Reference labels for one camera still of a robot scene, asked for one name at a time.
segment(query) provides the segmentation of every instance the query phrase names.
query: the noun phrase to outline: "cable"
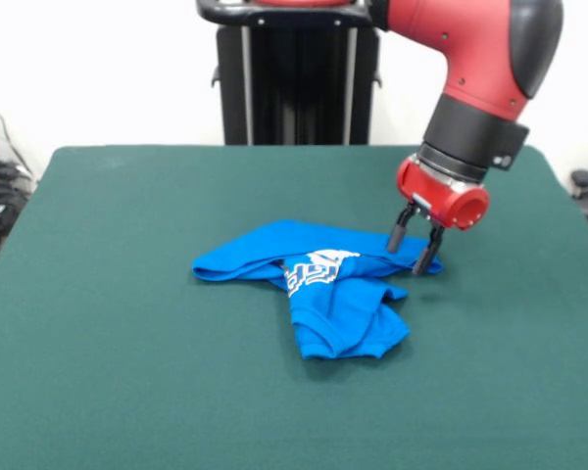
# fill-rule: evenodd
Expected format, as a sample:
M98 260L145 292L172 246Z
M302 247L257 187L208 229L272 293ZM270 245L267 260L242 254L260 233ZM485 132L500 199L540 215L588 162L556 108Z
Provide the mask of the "cable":
M4 138L6 139L7 143L9 144L9 147L11 147L11 150L13 150L13 153L16 154L16 157L18 158L20 163L23 165L23 167L26 168L26 171L28 171L28 173L30 173L30 174L33 174L32 171L30 170L30 166L28 166L28 164L26 163L26 160L24 160L24 157L22 157L22 154L20 154L20 152L18 152L18 149L16 149L15 145L13 145L13 142L11 141L11 136L9 135L9 129L7 128L7 122L4 120L4 118L1 114L0 114L0 123L2 124L2 131L4 132Z

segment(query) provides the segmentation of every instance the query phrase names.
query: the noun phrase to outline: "white wall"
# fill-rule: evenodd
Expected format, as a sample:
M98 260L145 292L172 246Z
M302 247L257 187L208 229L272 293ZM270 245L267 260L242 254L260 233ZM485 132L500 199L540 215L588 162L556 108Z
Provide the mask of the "white wall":
M564 8L558 55L521 117L562 182L588 167L588 0ZM38 172L63 145L221 144L215 32L193 0L0 0L0 111ZM380 73L371 144L418 143L444 59L383 33Z

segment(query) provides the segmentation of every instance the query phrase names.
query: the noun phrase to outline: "blue t-shirt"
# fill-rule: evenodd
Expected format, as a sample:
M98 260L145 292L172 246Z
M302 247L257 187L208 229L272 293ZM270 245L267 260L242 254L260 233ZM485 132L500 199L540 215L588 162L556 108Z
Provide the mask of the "blue t-shirt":
M282 220L197 258L206 281L268 280L287 292L303 358L382 357L410 332L384 300L407 291L379 278L411 270L426 241L406 238L395 254L387 235ZM436 258L428 272L438 273Z

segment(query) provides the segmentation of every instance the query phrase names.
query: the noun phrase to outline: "green table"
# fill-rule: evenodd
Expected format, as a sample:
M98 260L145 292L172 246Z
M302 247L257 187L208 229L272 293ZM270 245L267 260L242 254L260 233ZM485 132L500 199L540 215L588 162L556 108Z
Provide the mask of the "green table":
M191 276L280 218L388 232L413 151L59 151L0 255L0 470L588 469L588 223L533 149L391 278L381 360L304 361L282 292Z

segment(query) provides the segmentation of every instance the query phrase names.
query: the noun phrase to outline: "black stand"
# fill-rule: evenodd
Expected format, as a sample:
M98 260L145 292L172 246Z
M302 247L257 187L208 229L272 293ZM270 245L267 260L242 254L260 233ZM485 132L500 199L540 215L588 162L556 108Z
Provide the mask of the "black stand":
M362 11L216 5L199 10L227 24L217 34L225 144L368 143L379 38Z

